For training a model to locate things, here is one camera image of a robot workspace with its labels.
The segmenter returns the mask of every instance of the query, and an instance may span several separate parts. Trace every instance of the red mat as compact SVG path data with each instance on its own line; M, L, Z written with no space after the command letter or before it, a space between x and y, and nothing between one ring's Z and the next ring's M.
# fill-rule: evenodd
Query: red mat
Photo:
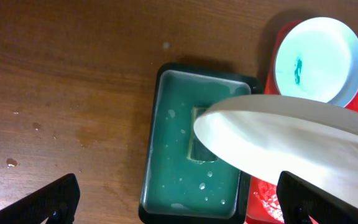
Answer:
M282 27L278 33L273 50L272 63L270 64L270 70L267 77L265 94L279 94L273 77L273 63L275 61L275 56L285 36L301 22L302 21L290 22ZM358 112L358 93L346 106L346 108ZM247 223L283 223L282 212L277 200L275 185L252 177L247 209Z

